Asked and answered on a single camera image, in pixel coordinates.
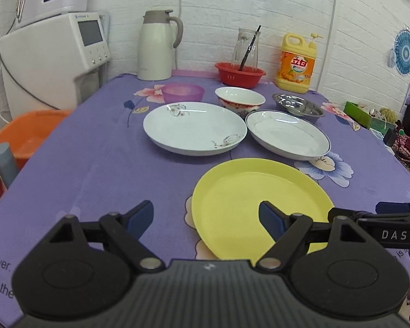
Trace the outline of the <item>yellow detergent bottle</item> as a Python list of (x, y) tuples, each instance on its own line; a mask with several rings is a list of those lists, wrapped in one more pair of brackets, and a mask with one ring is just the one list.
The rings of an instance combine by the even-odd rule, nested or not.
[(282, 90), (304, 94), (309, 90), (317, 57), (316, 39), (322, 36), (312, 33), (307, 40), (295, 33), (287, 33), (281, 45), (280, 66), (275, 84)]

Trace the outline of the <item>blue paper fan decoration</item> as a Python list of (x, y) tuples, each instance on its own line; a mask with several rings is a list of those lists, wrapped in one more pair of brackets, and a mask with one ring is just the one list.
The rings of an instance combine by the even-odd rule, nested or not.
[(410, 29), (404, 28), (397, 33), (387, 66), (396, 68), (401, 75), (410, 75)]

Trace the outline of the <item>yellow plastic plate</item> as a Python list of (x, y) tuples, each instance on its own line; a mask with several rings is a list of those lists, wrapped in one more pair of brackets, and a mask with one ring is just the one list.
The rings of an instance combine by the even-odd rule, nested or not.
[(281, 212), (327, 221), (330, 197), (309, 176), (280, 162), (245, 158), (206, 172), (192, 194), (191, 217), (202, 244), (223, 260), (258, 261), (274, 244), (260, 223), (263, 201)]

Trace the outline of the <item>black straw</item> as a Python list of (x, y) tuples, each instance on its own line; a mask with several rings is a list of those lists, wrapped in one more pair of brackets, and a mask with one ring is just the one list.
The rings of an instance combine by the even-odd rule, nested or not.
[(255, 44), (256, 37), (257, 37), (258, 34), (260, 33), (260, 29), (261, 29), (261, 25), (258, 25), (258, 28), (257, 28), (257, 30), (255, 31), (255, 33), (254, 33), (254, 35), (253, 35), (253, 39), (252, 39), (252, 41), (250, 42), (250, 44), (249, 44), (249, 46), (248, 46), (248, 48), (247, 48), (247, 51), (245, 52), (245, 55), (244, 55), (244, 57), (243, 57), (243, 59), (242, 59), (242, 62), (241, 62), (240, 67), (239, 67), (239, 69), (238, 69), (239, 71), (243, 71), (243, 68), (244, 68), (244, 66), (245, 66), (245, 63), (247, 62), (247, 59), (248, 59), (248, 57), (249, 57), (249, 55), (250, 55), (250, 52), (252, 51), (253, 46), (254, 46), (254, 44)]

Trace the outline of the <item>stainless steel bowl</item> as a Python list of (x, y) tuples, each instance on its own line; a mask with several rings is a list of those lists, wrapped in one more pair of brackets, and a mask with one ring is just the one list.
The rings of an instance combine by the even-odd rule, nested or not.
[(272, 98), (280, 111), (313, 124), (325, 116), (325, 112), (317, 104), (305, 98), (278, 93), (273, 94)]

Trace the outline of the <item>orange plastic basin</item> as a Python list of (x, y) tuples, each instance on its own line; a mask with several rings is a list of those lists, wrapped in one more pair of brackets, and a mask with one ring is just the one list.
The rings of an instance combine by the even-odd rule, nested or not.
[(52, 131), (71, 110), (36, 110), (13, 119), (0, 130), (0, 144), (9, 143), (19, 169), (22, 169)]

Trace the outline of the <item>purple floral tablecloth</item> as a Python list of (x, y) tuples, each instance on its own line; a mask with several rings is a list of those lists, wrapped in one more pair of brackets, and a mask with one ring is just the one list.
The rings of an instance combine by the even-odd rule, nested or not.
[[(130, 74), (115, 77), (62, 121), (29, 159), (0, 202), (0, 288), (16, 266), (66, 214), (96, 221), (107, 212), (127, 212), (142, 200), (154, 204), (155, 217), (142, 243), (165, 262), (173, 258), (211, 259), (195, 229), (184, 221), (201, 176), (230, 159), (263, 158), (293, 167), (294, 162), (264, 149), (249, 134), (232, 151), (188, 157), (157, 147), (144, 132), (146, 113), (159, 107), (138, 91), (155, 83)], [(328, 175), (315, 178), (336, 207), (373, 211), (380, 201), (410, 202), (410, 173), (366, 129), (354, 131), (327, 113), (317, 122), (342, 162), (339, 184)], [(15, 298), (0, 292), (4, 327), (21, 317)]]

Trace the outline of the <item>grey blue cup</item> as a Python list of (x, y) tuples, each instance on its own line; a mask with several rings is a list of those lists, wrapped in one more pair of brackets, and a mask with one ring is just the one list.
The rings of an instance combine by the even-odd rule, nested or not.
[(0, 143), (0, 176), (6, 189), (11, 186), (19, 172), (10, 144), (8, 142)]

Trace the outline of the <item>red white ceramic bowl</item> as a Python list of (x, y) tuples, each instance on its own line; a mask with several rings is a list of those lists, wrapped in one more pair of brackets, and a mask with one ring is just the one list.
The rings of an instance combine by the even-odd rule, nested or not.
[(260, 93), (241, 87), (220, 87), (215, 90), (215, 95), (222, 107), (231, 110), (242, 119), (266, 102)]

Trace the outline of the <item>red plastic colander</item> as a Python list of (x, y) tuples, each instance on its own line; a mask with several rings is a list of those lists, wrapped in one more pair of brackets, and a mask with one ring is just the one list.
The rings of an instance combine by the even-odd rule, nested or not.
[(218, 69), (220, 81), (232, 87), (252, 89), (266, 75), (262, 69), (244, 67), (243, 70), (239, 70), (239, 65), (232, 65), (229, 62), (215, 63), (215, 67)]

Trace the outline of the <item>green box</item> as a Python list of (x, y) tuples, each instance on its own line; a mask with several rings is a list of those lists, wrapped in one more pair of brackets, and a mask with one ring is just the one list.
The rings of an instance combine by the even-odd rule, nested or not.
[(366, 129), (374, 129), (383, 134), (386, 133), (388, 129), (394, 130), (396, 124), (389, 123), (376, 117), (372, 117), (366, 111), (358, 107), (357, 104), (347, 101), (344, 107), (344, 112), (351, 117), (353, 121), (358, 122), (362, 127)]

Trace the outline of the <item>white water dispenser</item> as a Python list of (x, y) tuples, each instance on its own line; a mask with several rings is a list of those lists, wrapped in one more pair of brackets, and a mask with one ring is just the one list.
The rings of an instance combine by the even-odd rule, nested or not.
[(100, 88), (110, 59), (96, 12), (53, 16), (3, 36), (0, 60), (11, 117), (74, 110)]

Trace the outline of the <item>white blue-rimmed plate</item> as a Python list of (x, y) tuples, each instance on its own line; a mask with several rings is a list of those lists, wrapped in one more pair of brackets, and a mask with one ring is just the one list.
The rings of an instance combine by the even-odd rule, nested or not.
[(317, 126), (281, 111), (252, 111), (245, 123), (258, 144), (284, 158), (310, 161), (331, 150), (330, 139)]

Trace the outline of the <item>glass pitcher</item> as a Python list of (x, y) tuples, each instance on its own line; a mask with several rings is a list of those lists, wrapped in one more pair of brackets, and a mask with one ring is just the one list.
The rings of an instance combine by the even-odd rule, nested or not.
[[(247, 48), (250, 42), (252, 41), (253, 35), (255, 31), (257, 30), (257, 28), (255, 30), (244, 29), (244, 28), (238, 29), (238, 38), (235, 43), (235, 47), (234, 47), (233, 54), (232, 54), (232, 61), (231, 61), (232, 65), (240, 66), (242, 59), (245, 55), (245, 52), (247, 51)], [(245, 67), (258, 68), (259, 39), (260, 39), (260, 33), (256, 37), (255, 44), (253, 46), (252, 51), (250, 52), (247, 62), (245, 63)]]

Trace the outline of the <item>white floral ceramic plate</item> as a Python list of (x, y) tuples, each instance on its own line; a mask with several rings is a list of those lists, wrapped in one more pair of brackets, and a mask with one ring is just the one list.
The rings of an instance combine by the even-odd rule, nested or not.
[(183, 156), (214, 156), (237, 147), (247, 135), (244, 120), (230, 110), (203, 102), (165, 104), (143, 120), (158, 147)]

